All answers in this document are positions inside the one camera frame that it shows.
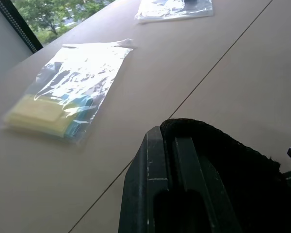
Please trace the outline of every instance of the black fabric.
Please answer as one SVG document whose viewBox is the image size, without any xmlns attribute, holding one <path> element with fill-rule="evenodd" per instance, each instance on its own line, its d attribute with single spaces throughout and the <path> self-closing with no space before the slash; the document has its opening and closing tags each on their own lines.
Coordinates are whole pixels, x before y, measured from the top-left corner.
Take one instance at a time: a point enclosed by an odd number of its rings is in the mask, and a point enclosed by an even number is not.
<svg viewBox="0 0 291 233">
<path fill-rule="evenodd" d="M 169 119 L 162 123 L 161 132 L 166 145 L 175 136 L 190 136 L 197 153 L 208 157 L 244 233 L 291 232 L 291 188 L 278 162 L 201 121 Z"/>
</svg>

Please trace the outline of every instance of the black plastic frame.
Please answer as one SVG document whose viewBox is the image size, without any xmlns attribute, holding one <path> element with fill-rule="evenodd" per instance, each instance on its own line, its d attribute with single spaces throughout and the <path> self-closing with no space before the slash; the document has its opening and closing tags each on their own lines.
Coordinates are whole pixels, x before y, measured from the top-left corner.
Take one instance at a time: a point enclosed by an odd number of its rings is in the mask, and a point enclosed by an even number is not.
<svg viewBox="0 0 291 233">
<path fill-rule="evenodd" d="M 0 11 L 33 53 L 43 48 L 40 41 L 10 0 L 0 0 Z"/>
</svg>

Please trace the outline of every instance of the wall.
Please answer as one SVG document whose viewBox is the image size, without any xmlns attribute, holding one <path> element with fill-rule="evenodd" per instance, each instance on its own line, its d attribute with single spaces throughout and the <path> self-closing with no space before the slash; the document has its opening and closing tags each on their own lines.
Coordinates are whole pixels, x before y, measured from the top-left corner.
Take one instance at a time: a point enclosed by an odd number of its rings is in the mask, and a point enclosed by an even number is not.
<svg viewBox="0 0 291 233">
<path fill-rule="evenodd" d="M 0 74 L 32 55 L 32 52 L 0 12 Z"/>
</svg>

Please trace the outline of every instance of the sealed bag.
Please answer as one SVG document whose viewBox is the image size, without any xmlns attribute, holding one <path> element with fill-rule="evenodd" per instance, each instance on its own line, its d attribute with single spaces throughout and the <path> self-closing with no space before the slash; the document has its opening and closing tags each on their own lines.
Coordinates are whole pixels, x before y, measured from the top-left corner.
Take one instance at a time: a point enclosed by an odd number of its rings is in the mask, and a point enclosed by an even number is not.
<svg viewBox="0 0 291 233">
<path fill-rule="evenodd" d="M 135 18 L 144 23 L 212 15 L 211 0 L 141 0 Z"/>
<path fill-rule="evenodd" d="M 129 39 L 63 45 L 5 116 L 5 124 L 78 142 L 132 50 Z"/>
</svg>

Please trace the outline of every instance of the clear plastic bag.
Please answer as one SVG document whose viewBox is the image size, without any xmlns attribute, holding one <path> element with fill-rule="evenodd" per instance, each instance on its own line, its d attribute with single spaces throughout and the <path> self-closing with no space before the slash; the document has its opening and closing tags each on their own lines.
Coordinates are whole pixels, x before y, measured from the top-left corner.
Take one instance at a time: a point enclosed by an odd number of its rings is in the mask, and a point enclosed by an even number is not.
<svg viewBox="0 0 291 233">
<path fill-rule="evenodd" d="M 212 15 L 211 0 L 142 0 L 135 19 L 146 23 Z"/>
<path fill-rule="evenodd" d="M 105 99 L 132 41 L 63 45 L 4 117 L 26 129 L 79 142 Z"/>
</svg>

